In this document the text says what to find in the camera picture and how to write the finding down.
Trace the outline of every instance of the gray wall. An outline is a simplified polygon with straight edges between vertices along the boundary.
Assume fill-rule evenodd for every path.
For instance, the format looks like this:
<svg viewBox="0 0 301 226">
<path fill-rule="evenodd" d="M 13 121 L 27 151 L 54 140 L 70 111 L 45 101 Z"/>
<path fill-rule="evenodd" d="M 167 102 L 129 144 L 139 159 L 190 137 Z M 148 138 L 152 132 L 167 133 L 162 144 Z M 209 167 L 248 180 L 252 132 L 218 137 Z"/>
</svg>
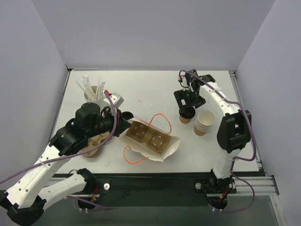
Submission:
<svg viewBox="0 0 301 226">
<path fill-rule="evenodd" d="M 300 12 L 300 0 L 276 0 L 237 71 L 263 166 L 292 226 L 301 221 Z"/>
<path fill-rule="evenodd" d="M 68 68 L 236 69 L 275 0 L 32 0 Z"/>
<path fill-rule="evenodd" d="M 1 0 L 0 30 L 2 180 L 44 151 L 68 72 L 30 0 Z"/>
</svg>

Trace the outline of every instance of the white table surface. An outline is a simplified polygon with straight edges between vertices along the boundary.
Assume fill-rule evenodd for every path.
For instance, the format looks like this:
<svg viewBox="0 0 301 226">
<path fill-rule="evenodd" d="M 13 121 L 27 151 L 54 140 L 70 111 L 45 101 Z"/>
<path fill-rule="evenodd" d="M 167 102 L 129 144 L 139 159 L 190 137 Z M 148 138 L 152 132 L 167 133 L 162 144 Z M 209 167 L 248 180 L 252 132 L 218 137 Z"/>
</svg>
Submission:
<svg viewBox="0 0 301 226">
<path fill-rule="evenodd" d="M 211 110 L 208 104 L 197 109 L 196 116 L 189 124 L 179 121 L 179 108 L 174 98 L 174 91 L 180 90 L 177 81 L 178 71 L 71 71 L 63 97 L 62 106 L 55 125 L 55 132 L 75 116 L 77 109 L 85 103 L 83 92 L 76 81 L 88 75 L 92 85 L 98 78 L 106 81 L 105 89 L 118 93 L 124 98 L 121 111 L 130 111 L 135 117 L 149 121 L 156 113 L 165 114 L 172 124 L 171 135 L 181 139 L 178 150 L 167 157 L 164 162 L 145 160 L 138 164 L 128 164 L 123 157 L 125 144 L 113 137 L 100 150 L 96 158 L 78 156 L 62 166 L 57 173 L 68 173 L 72 169 L 87 168 L 93 173 L 176 173 L 176 172 L 210 172 L 219 154 L 220 147 L 216 134 L 221 118 L 216 116 L 215 124 L 204 136 L 193 132 L 194 121 L 202 110 Z M 199 75 L 211 74 L 223 93 L 230 100 L 237 100 L 228 71 L 198 71 Z M 153 125 L 164 131 L 169 125 L 161 116 L 157 116 Z M 248 143 L 241 151 L 241 157 L 251 158 L 252 147 Z M 127 158 L 136 161 L 143 156 L 127 150 Z M 256 160 L 245 162 L 238 160 L 234 171 L 258 171 Z"/>
</svg>

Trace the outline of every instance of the cable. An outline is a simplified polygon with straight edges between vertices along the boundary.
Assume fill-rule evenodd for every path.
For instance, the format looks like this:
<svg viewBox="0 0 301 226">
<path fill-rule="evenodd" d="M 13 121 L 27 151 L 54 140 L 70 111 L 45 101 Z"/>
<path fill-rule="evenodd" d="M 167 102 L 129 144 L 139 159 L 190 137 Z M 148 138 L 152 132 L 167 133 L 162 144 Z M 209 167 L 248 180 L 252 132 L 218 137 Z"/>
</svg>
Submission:
<svg viewBox="0 0 301 226">
<path fill-rule="evenodd" d="M 81 201 L 81 202 L 85 202 L 85 203 L 88 203 L 88 204 L 90 204 L 90 205 L 93 205 L 93 206 L 96 206 L 96 207 L 98 207 L 98 208 L 101 208 L 101 209 L 103 209 L 103 210 L 110 210 L 108 207 L 104 207 L 104 206 L 101 206 L 101 205 L 98 205 L 98 204 L 89 202 L 89 201 L 84 200 L 84 199 L 81 199 L 81 198 L 79 198 L 79 197 L 73 197 L 73 196 L 69 196 L 69 195 L 68 195 L 67 198 L 70 198 L 70 199 L 76 199 L 76 200 L 79 200 L 79 201 Z"/>
<path fill-rule="evenodd" d="M 96 201 L 95 194 L 99 191 L 99 185 L 96 186 L 96 189 L 92 192 L 92 198 Z"/>
<path fill-rule="evenodd" d="M 129 161 L 129 160 L 127 159 L 127 157 L 126 157 L 126 149 L 127 149 L 127 147 L 128 147 L 129 149 L 131 149 L 131 147 L 130 147 L 129 145 L 127 145 L 127 146 L 123 149 L 123 157 L 124 157 L 124 159 L 127 161 L 127 163 L 134 165 L 134 164 L 137 164 L 137 163 L 141 162 L 142 160 L 147 160 L 147 159 L 149 159 L 148 157 L 145 157 L 145 158 L 142 158 L 142 159 L 140 159 L 140 160 L 138 160 L 138 161 L 135 161 L 135 162 Z"/>
<path fill-rule="evenodd" d="M 167 120 L 167 122 L 168 122 L 168 124 L 169 124 L 169 127 L 170 127 L 170 131 L 168 132 L 168 133 L 166 133 L 167 135 L 168 134 L 170 134 L 171 133 L 171 131 L 172 131 L 172 128 L 171 128 L 171 123 L 170 123 L 170 121 L 168 120 L 168 118 L 164 115 L 164 114 L 162 114 L 162 113 L 158 113 L 158 114 L 155 114 L 153 117 L 152 117 L 152 119 L 150 120 L 150 123 L 148 124 L 148 126 L 150 126 L 151 125 L 151 123 L 152 123 L 152 121 L 153 121 L 153 119 L 155 118 L 155 116 L 157 116 L 157 115 L 162 115 L 166 120 Z"/>
<path fill-rule="evenodd" d="M 77 202 L 76 200 L 75 200 L 75 202 L 73 203 L 73 207 L 74 207 L 75 209 L 77 209 L 77 210 L 85 210 L 85 209 L 82 209 L 82 208 L 80 208 L 80 207 L 78 206 L 78 202 Z M 94 209 L 88 209 L 87 211 L 100 211 L 100 210 L 104 210 L 104 209 L 96 207 L 96 208 L 94 208 Z"/>
<path fill-rule="evenodd" d="M 243 115 L 244 115 L 244 118 L 245 118 L 245 120 L 246 120 L 246 123 L 247 123 L 247 125 L 248 125 L 248 129 L 249 129 L 249 131 L 250 131 L 250 135 L 251 135 L 251 139 L 252 139 L 252 143 L 253 143 L 253 156 L 252 156 L 251 159 L 246 159 L 246 158 L 242 158 L 242 157 L 238 157 L 238 156 L 235 156 L 233 159 L 241 159 L 241 160 L 244 160 L 244 161 L 253 161 L 253 160 L 256 158 L 256 141 L 255 141 L 255 136 L 254 136 L 252 127 L 251 127 L 251 123 L 250 123 L 250 121 L 249 121 L 249 119 L 248 119 L 248 116 L 247 116 L 246 111 L 245 111 L 244 107 L 242 106 L 242 104 L 239 103 L 239 102 L 236 102 L 236 101 L 229 101 L 229 100 L 225 99 L 225 97 L 224 97 L 222 94 L 220 94 L 219 91 L 215 90 L 210 84 L 208 84 L 207 82 L 205 82 L 204 80 L 202 80 L 200 77 L 198 77 L 197 75 L 195 75 L 195 74 L 193 74 L 193 73 L 191 73 L 191 72 L 189 72 L 189 71 L 186 71 L 186 70 L 180 70 L 180 71 L 179 71 L 179 77 L 181 76 L 181 75 L 180 75 L 181 72 L 185 72 L 185 73 L 187 73 L 187 74 L 189 74 L 189 75 L 192 75 L 192 76 L 195 77 L 196 79 L 200 80 L 202 83 L 204 83 L 205 85 L 207 85 L 210 89 L 214 90 L 214 92 L 215 92 L 220 98 L 224 99 L 225 102 L 227 102 L 227 103 L 229 103 L 229 104 L 238 105 L 238 106 L 240 107 L 240 109 L 241 109 L 241 111 L 242 111 L 242 113 L 243 113 Z"/>
<path fill-rule="evenodd" d="M 112 110 L 113 110 L 113 115 L 114 115 L 114 124 L 113 124 L 113 129 L 112 129 L 110 135 L 109 135 L 102 143 L 100 143 L 99 145 L 97 145 L 97 146 L 91 148 L 90 150 L 87 150 L 87 151 L 81 152 L 81 153 L 76 153 L 76 154 L 72 154 L 72 155 L 67 155 L 67 156 L 63 156 L 63 157 L 51 159 L 51 160 L 47 160 L 47 161 L 44 161 L 43 164 L 51 163 L 51 162 L 59 161 L 59 160 L 64 160 L 64 159 L 70 159 L 70 158 L 73 158 L 73 157 L 77 157 L 77 156 L 86 154 L 86 153 L 88 153 L 88 152 L 91 152 L 91 151 L 93 151 L 93 150 L 95 150 L 95 149 L 100 148 L 100 147 L 103 146 L 105 143 L 107 143 L 108 140 L 111 139 L 111 137 L 113 136 L 113 134 L 114 134 L 114 132 L 115 132 L 116 126 L 117 126 L 117 114 L 116 114 L 115 106 L 114 106 L 114 104 L 113 104 L 113 102 L 112 102 L 110 96 L 109 96 L 106 92 L 104 92 L 104 94 L 106 95 L 106 97 L 108 98 L 108 100 L 109 100 L 109 102 L 110 102 L 110 104 L 111 104 L 111 108 L 112 108 Z M 23 169 L 23 170 L 21 170 L 21 171 L 15 173 L 15 174 L 9 176 L 8 178 L 6 178 L 6 179 L 0 181 L 0 185 L 3 184 L 3 183 L 5 183 L 5 182 L 7 182 L 7 181 L 9 181 L 10 179 L 12 179 L 12 178 L 14 178 L 14 177 L 16 177 L 16 176 L 22 174 L 22 173 L 25 173 L 25 172 L 27 172 L 27 171 L 29 171 L 29 170 L 31 170 L 31 169 L 33 169 L 33 168 L 36 168 L 36 167 L 38 167 L 38 166 L 41 166 L 41 165 L 42 165 L 42 163 L 37 163 L 37 164 L 35 164 L 35 165 L 33 165 L 33 166 L 27 167 L 27 168 L 25 168 L 25 169 Z"/>
<path fill-rule="evenodd" d="M 189 88 L 189 86 L 183 86 L 182 83 L 180 83 L 180 86 L 182 86 L 183 88 Z"/>
<path fill-rule="evenodd" d="M 186 70 L 180 70 L 180 71 L 179 71 L 179 77 L 181 76 L 181 72 L 185 72 L 185 73 L 187 73 L 187 74 L 189 74 L 189 75 L 192 75 L 192 76 L 195 77 L 196 79 L 200 80 L 202 83 L 204 83 L 205 85 L 207 85 L 210 89 L 212 89 L 212 90 L 213 90 L 220 98 L 224 99 L 225 102 L 227 102 L 227 103 L 229 103 L 229 104 L 238 105 L 238 106 L 240 107 L 240 109 L 241 109 L 241 111 L 242 111 L 242 113 L 243 113 L 243 116 L 244 116 L 244 118 L 245 118 L 245 120 L 246 120 L 246 123 L 247 123 L 247 125 L 248 125 L 248 129 L 249 129 L 249 131 L 250 131 L 250 135 L 251 135 L 251 139 L 252 139 L 252 144 L 253 144 L 253 156 L 252 156 L 251 159 L 246 159 L 246 158 L 242 158 L 242 157 L 235 156 L 235 157 L 233 157 L 233 160 L 235 160 L 235 159 L 240 159 L 240 160 L 243 160 L 243 161 L 253 161 L 253 160 L 256 158 L 256 140 L 255 140 L 255 136 L 254 136 L 254 133 L 253 133 L 253 129 L 252 129 L 252 127 L 251 127 L 251 123 L 250 123 L 250 121 L 249 121 L 249 119 L 248 119 L 248 116 L 247 116 L 247 114 L 246 114 L 246 110 L 244 109 L 244 107 L 242 106 L 242 104 L 239 103 L 239 102 L 236 102 L 236 101 L 229 101 L 229 100 L 225 99 L 225 97 L 224 97 L 222 94 L 220 94 L 219 91 L 215 90 L 210 84 L 208 84 L 208 83 L 205 82 L 203 79 L 201 79 L 200 77 L 198 77 L 197 75 L 195 75 L 195 74 L 193 74 L 193 73 L 191 73 L 191 72 L 189 72 L 189 71 L 186 71 Z M 238 180 L 240 180 L 240 181 L 243 181 L 243 182 L 245 182 L 247 185 L 249 185 L 249 187 L 250 187 L 251 190 L 252 190 L 252 194 L 253 194 L 253 195 L 252 195 L 252 200 L 251 200 L 251 202 L 250 202 L 249 205 L 247 205 L 246 207 L 243 207 L 243 208 L 240 208 L 240 209 L 237 209 L 237 210 L 222 210 L 221 212 L 224 212 L 224 213 L 235 213 L 235 212 L 240 212 L 240 211 L 246 210 L 246 209 L 250 208 L 250 207 L 253 205 L 254 200 L 255 200 L 255 191 L 254 191 L 254 188 L 252 187 L 252 185 L 251 185 L 249 182 L 247 182 L 246 180 L 244 180 L 244 179 L 242 179 L 242 178 L 239 178 L 239 177 L 235 176 L 235 174 L 232 172 L 232 171 L 233 171 L 233 168 L 234 168 L 234 163 L 235 163 L 235 161 L 232 162 L 232 165 L 231 165 L 231 168 L 230 168 L 231 175 L 232 175 L 234 178 L 236 178 L 236 179 L 238 179 Z"/>
<path fill-rule="evenodd" d="M 70 174 L 71 174 L 72 171 L 78 172 L 76 169 L 72 169 L 72 170 L 70 170 L 70 172 L 67 174 L 67 177 L 66 177 L 66 178 L 68 178 L 68 177 L 70 176 Z"/>
</svg>

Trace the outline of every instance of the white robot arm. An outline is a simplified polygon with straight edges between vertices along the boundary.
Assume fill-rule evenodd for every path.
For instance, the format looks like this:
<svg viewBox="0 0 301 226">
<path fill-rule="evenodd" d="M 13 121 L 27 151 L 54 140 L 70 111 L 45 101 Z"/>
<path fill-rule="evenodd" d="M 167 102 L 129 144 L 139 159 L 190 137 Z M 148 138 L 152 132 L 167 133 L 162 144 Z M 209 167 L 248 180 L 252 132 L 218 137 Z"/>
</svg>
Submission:
<svg viewBox="0 0 301 226">
<path fill-rule="evenodd" d="M 59 200 L 76 192 L 92 193 L 99 187 L 95 176 L 87 169 L 79 169 L 71 177 L 52 186 L 44 188 L 44 185 L 72 156 L 80 155 L 77 154 L 78 151 L 88 145 L 90 137 L 108 131 L 111 132 L 108 140 L 111 136 L 119 136 L 130 127 L 127 120 L 133 115 L 116 109 L 122 103 L 122 98 L 117 94 L 106 96 L 106 107 L 102 111 L 97 104 L 83 104 L 76 111 L 75 118 L 69 120 L 51 138 L 44 153 L 35 163 L 40 166 L 29 170 L 6 192 L 0 192 L 0 206 L 8 211 L 12 221 L 21 226 L 30 226 Z"/>
<path fill-rule="evenodd" d="M 185 75 L 179 75 L 182 90 L 174 92 L 180 112 L 187 108 L 198 108 L 208 103 L 215 113 L 222 117 L 222 122 L 217 133 L 217 141 L 221 147 L 220 155 L 216 157 L 213 173 L 217 179 L 231 176 L 233 158 L 238 156 L 241 149 L 251 140 L 246 120 L 234 104 L 229 104 L 227 97 L 220 91 L 215 79 L 211 75 L 198 76 L 196 70 L 190 70 Z"/>
</svg>

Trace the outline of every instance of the screw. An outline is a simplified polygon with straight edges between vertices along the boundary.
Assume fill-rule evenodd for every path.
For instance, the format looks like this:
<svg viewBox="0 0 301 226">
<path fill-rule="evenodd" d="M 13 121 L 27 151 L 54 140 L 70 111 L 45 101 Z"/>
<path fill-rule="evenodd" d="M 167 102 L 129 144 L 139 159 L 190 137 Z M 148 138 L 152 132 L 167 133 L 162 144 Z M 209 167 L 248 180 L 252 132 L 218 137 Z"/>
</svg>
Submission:
<svg viewBox="0 0 301 226">
<path fill-rule="evenodd" d="M 108 190 L 110 189 L 110 184 L 105 183 L 105 184 L 103 185 L 103 188 L 104 188 L 104 190 L 108 191 Z"/>
<path fill-rule="evenodd" d="M 196 189 L 201 189 L 201 187 L 202 187 L 202 185 L 201 185 L 201 183 L 196 183 Z"/>
</svg>

